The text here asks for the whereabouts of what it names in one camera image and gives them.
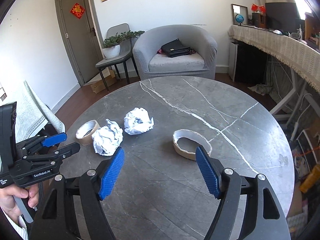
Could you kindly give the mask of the white paper ball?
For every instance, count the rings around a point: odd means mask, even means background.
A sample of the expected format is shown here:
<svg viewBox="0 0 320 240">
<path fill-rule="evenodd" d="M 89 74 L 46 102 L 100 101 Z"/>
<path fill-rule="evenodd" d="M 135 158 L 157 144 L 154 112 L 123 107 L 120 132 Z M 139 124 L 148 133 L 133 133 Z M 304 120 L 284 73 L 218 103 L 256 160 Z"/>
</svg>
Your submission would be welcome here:
<svg viewBox="0 0 320 240">
<path fill-rule="evenodd" d="M 106 125 L 98 128 L 92 134 L 92 139 L 95 153 L 109 157 L 123 141 L 123 129 L 115 121 L 106 119 Z"/>
</svg>

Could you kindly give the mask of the brown tape roll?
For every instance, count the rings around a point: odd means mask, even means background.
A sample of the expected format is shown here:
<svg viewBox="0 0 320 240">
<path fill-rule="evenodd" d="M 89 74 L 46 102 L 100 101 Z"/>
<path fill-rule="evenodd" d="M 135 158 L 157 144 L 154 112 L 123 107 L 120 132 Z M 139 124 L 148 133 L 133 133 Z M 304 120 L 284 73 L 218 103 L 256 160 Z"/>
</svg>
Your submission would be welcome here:
<svg viewBox="0 0 320 240">
<path fill-rule="evenodd" d="M 76 132 L 75 137 L 82 146 L 93 142 L 92 134 L 100 127 L 97 120 L 90 120 L 84 123 Z"/>
</svg>

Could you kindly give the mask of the white patterned tablecloth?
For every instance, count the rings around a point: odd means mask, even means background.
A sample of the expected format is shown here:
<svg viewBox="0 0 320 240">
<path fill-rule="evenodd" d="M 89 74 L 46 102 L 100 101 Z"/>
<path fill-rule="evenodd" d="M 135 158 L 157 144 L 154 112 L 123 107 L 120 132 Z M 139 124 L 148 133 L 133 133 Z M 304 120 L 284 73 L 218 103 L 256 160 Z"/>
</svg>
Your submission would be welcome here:
<svg viewBox="0 0 320 240">
<path fill-rule="evenodd" d="M 16 141 L 20 142 L 37 135 L 47 124 L 51 124 L 57 133 L 66 131 L 65 124 L 37 96 L 26 81 L 18 83 L 16 88 L 1 88 L 6 98 L 1 105 L 16 102 Z"/>
</svg>

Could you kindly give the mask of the potted green plant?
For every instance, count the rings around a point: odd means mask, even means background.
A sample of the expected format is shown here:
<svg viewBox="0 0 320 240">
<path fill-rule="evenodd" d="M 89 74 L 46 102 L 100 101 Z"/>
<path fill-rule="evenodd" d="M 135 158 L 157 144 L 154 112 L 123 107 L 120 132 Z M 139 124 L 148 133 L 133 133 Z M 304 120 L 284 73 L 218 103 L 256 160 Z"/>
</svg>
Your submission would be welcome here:
<svg viewBox="0 0 320 240">
<path fill-rule="evenodd" d="M 103 54 L 107 59 L 112 59 L 120 55 L 120 44 L 124 41 L 133 38 L 139 38 L 145 31 L 125 31 L 116 33 L 115 36 L 110 36 L 103 41 Z"/>
</svg>

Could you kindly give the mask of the grey dining chair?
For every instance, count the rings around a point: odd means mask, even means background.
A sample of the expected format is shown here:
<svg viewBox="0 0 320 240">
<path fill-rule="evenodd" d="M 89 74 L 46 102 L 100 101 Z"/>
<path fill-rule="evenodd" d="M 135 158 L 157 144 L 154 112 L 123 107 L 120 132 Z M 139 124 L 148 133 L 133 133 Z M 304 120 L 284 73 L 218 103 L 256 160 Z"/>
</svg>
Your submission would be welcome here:
<svg viewBox="0 0 320 240">
<path fill-rule="evenodd" d="M 132 59 L 136 74 L 139 76 L 137 65 L 133 58 L 132 40 L 139 38 L 143 33 L 145 33 L 145 31 L 131 31 L 127 23 L 116 25 L 108 29 L 106 38 L 103 41 L 103 54 L 105 58 L 95 65 L 108 92 L 110 90 L 103 75 L 104 69 L 114 66 L 117 76 L 120 78 L 117 65 L 122 63 L 127 84 L 129 84 L 130 79 L 126 62 L 127 60 Z"/>
</svg>

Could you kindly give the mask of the black handbag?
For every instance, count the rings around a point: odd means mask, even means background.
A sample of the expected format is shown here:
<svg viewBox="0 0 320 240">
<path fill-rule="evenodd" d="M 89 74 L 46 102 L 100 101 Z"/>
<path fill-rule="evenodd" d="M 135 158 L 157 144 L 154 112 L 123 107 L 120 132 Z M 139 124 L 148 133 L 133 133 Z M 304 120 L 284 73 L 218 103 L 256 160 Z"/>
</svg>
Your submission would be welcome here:
<svg viewBox="0 0 320 240">
<path fill-rule="evenodd" d="M 173 40 L 167 44 L 164 44 L 160 50 L 159 54 L 165 55 L 169 58 L 174 58 L 178 56 L 185 56 L 195 54 L 196 51 L 193 48 L 184 46 L 179 39 Z"/>
</svg>

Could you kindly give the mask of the red door decoration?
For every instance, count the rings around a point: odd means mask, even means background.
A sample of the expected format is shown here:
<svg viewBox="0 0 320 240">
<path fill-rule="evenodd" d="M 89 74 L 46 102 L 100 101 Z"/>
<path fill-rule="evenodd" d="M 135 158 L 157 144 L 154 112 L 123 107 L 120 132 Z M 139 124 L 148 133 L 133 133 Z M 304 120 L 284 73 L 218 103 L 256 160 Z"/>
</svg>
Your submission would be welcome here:
<svg viewBox="0 0 320 240">
<path fill-rule="evenodd" d="M 81 6 L 79 3 L 75 3 L 75 5 L 73 5 L 72 9 L 70 10 L 70 13 L 80 19 L 84 15 L 85 11 L 86 10 L 83 6 Z"/>
</svg>

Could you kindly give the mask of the fringed beige desk cloth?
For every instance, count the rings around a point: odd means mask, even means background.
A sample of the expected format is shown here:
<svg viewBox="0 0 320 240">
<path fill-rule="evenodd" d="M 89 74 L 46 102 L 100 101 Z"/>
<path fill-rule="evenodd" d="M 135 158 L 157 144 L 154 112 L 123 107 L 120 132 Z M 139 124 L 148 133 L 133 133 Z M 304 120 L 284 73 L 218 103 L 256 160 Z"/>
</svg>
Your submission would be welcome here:
<svg viewBox="0 0 320 240">
<path fill-rule="evenodd" d="M 277 35 L 259 28 L 232 25 L 228 30 L 228 35 L 234 40 L 255 46 L 274 56 L 292 68 L 314 90 L 319 92 L 320 53 L 316 50 L 291 37 Z"/>
</svg>

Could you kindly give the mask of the small blue globe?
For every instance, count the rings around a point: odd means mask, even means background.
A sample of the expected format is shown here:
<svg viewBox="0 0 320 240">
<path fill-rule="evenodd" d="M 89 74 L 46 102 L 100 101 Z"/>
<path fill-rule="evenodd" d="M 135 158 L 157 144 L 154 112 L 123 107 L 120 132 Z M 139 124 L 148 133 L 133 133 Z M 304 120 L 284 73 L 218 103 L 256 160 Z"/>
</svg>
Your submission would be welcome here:
<svg viewBox="0 0 320 240">
<path fill-rule="evenodd" d="M 234 19 L 235 19 L 235 24 L 239 26 L 241 26 L 245 21 L 244 17 L 241 14 L 236 14 L 234 16 Z"/>
</svg>

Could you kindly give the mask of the black monitor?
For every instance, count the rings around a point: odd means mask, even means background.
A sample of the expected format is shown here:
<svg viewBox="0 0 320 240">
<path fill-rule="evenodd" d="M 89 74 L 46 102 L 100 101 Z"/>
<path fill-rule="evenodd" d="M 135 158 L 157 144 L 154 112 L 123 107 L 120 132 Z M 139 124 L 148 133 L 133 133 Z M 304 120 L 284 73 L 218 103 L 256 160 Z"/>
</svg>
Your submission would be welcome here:
<svg viewBox="0 0 320 240">
<path fill-rule="evenodd" d="M 300 27 L 305 29 L 305 21 L 300 18 L 296 3 L 266 3 L 266 26 L 273 30 L 295 33 Z"/>
</svg>

